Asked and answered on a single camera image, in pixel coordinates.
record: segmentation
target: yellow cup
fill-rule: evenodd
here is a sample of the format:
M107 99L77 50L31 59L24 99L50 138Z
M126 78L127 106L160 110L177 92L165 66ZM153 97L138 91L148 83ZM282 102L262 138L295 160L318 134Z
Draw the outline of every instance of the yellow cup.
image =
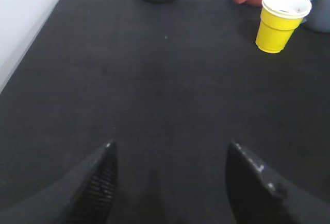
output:
M262 0L256 44L267 53L284 49L294 30L311 10L309 0Z

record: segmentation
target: dark gray carpet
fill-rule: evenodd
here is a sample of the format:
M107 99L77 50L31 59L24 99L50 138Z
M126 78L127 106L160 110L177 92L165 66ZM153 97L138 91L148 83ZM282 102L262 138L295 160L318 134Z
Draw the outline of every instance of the dark gray carpet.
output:
M259 8L231 0L60 0L0 95L0 209L107 139L112 223L235 223L224 187L238 139L330 201L330 36L254 44Z

